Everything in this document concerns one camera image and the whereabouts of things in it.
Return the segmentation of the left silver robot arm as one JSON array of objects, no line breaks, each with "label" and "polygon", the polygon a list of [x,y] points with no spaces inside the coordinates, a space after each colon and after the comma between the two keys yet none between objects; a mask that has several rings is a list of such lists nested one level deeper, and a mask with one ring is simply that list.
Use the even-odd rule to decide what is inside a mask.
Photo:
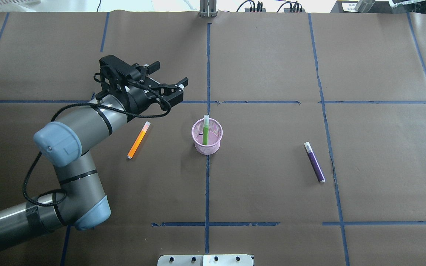
[{"label": "left silver robot arm", "polygon": [[[39,153],[23,181],[26,202],[0,211],[0,251],[64,226],[84,231],[105,222],[111,209],[90,150],[134,118],[168,115],[189,83],[187,77],[174,84],[152,79],[158,61],[130,65],[108,55],[99,65],[93,78],[101,91],[94,99],[62,107],[34,134]],[[60,188],[30,197],[29,177],[41,157],[52,163]]]}]

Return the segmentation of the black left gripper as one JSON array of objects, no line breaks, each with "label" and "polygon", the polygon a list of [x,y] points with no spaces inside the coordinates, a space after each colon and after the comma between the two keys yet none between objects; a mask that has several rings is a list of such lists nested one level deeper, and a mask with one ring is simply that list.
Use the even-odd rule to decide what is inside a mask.
[{"label": "black left gripper", "polygon": [[94,74],[101,91],[95,95],[101,102],[109,95],[120,101],[125,111],[140,115],[150,105],[159,104],[167,112],[184,100],[184,88],[188,86],[187,77],[174,84],[158,83],[149,75],[160,69],[160,62],[148,65],[130,65],[114,55],[99,60],[99,72]]}]

